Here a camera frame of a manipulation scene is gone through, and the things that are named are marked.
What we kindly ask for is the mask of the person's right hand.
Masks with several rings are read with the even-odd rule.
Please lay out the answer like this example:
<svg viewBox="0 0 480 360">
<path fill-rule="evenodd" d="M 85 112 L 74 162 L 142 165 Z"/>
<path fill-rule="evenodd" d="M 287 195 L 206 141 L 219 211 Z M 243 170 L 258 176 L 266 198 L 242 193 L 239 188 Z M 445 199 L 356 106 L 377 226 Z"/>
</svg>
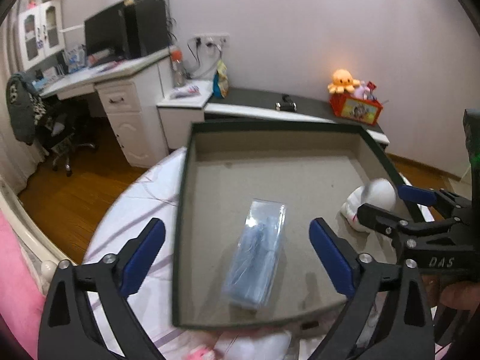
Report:
<svg viewBox="0 0 480 360">
<path fill-rule="evenodd" d="M 474 312 L 479 306 L 479 283 L 457 282 L 440 289 L 437 276 L 424 275 L 422 280 L 430 307 L 440 303 L 454 310 Z"/>
</svg>

